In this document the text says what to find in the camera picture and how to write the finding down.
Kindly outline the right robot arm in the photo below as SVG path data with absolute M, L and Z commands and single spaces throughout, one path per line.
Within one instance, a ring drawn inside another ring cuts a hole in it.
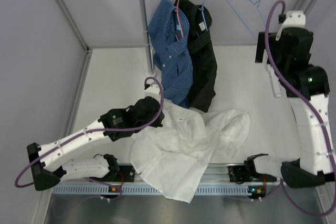
M 329 82 L 326 71 L 312 65 L 310 49 L 313 32 L 289 27 L 276 33 L 260 32 L 256 63 L 261 63 L 268 41 L 271 56 L 279 72 L 300 94 L 285 88 L 300 140 L 300 155 L 292 160 L 256 154 L 244 162 L 244 174 L 250 180 L 263 175 L 281 178 L 290 188 L 309 188 L 334 181 L 322 128 L 330 129 L 328 118 Z

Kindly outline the white shirt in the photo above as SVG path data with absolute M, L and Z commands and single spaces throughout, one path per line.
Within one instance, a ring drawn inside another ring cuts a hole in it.
M 246 141 L 250 116 L 241 110 L 199 113 L 165 102 L 162 127 L 133 135 L 130 163 L 165 198 L 190 203 L 210 161 L 232 159 Z

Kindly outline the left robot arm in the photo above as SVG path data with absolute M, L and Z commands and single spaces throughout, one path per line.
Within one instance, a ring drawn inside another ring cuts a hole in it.
M 163 119 L 161 103 L 153 97 L 145 97 L 127 108 L 109 110 L 82 130 L 60 140 L 44 145 L 28 145 L 35 190 L 47 190 L 60 182 L 81 178 L 114 181 L 120 167 L 112 154 L 97 155 L 91 159 L 76 159 L 76 156 L 100 145 L 105 138 L 115 142 L 131 137 L 148 126 L 161 127 Z

